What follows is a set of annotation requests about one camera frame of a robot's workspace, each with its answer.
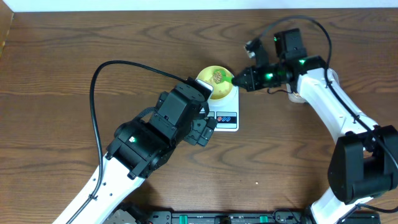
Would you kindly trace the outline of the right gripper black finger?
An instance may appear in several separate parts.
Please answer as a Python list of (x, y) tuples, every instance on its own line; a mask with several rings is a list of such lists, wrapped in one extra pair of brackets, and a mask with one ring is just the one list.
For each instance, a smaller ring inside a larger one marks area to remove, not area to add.
[(246, 91), (249, 91), (249, 85), (245, 80), (240, 80), (240, 79), (232, 79), (231, 83), (234, 86), (237, 86), (239, 88), (242, 88)]
[(247, 77), (247, 70), (242, 70), (241, 72), (235, 74), (234, 78), (232, 79), (233, 82), (244, 82)]

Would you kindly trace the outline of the green plastic measuring scoop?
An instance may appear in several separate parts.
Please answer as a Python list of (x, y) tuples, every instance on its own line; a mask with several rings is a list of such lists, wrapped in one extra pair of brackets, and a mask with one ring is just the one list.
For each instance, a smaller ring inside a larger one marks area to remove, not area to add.
[(212, 79), (216, 84), (228, 82), (231, 83), (232, 77), (227, 76), (224, 69), (216, 69), (213, 71)]

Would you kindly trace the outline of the yellow plastic bowl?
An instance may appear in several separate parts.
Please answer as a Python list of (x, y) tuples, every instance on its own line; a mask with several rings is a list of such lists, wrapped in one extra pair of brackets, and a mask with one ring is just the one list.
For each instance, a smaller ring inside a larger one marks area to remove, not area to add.
[(220, 100), (226, 97), (233, 89), (232, 73), (221, 66), (206, 67), (198, 74), (197, 78), (213, 87), (212, 100)]

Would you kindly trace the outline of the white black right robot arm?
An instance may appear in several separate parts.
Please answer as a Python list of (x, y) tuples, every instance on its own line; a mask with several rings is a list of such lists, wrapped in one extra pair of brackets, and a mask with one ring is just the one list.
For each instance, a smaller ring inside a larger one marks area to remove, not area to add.
[(246, 43), (255, 64), (232, 80), (246, 91), (286, 85), (292, 101), (308, 103), (331, 134), (335, 149), (327, 191), (301, 216), (301, 223), (344, 223), (353, 212), (397, 188), (397, 130), (380, 126), (341, 89), (338, 76), (318, 55), (309, 56), (298, 29), (274, 34), (277, 63), (260, 39)]

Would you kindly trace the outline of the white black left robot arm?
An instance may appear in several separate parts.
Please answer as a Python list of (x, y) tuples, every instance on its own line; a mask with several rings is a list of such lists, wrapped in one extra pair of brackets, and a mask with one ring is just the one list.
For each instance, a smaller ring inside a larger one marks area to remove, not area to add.
[(103, 223), (113, 210), (164, 165), (181, 141), (206, 146), (217, 121), (209, 117), (213, 87), (201, 80), (179, 83), (155, 107), (123, 123), (101, 164), (56, 223)]

